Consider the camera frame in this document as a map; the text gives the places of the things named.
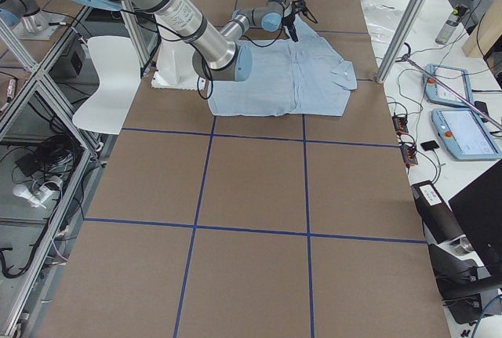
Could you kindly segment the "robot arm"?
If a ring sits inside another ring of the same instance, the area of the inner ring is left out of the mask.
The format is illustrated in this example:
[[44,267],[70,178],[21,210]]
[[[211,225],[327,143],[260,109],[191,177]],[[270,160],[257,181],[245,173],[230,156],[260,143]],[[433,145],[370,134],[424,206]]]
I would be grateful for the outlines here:
[[275,32],[287,26],[294,28],[295,6],[288,0],[267,0],[264,7],[238,9],[225,27],[218,31],[190,0],[72,0],[81,5],[119,11],[123,1],[132,2],[139,10],[155,14],[159,26],[175,40],[191,45],[195,53],[195,72],[211,81],[243,82],[251,74],[253,58],[247,45],[237,44],[251,27]]
[[1,18],[13,33],[24,40],[50,40],[64,14],[43,11],[36,0],[1,0]]

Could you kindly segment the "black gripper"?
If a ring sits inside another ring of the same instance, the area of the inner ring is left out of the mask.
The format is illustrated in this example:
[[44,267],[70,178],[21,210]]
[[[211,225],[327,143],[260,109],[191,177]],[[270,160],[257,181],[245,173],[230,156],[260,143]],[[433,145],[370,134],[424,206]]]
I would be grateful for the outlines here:
[[289,37],[293,42],[298,41],[296,28],[294,24],[295,19],[296,19],[296,14],[294,13],[294,11],[283,17],[283,26],[287,29]]

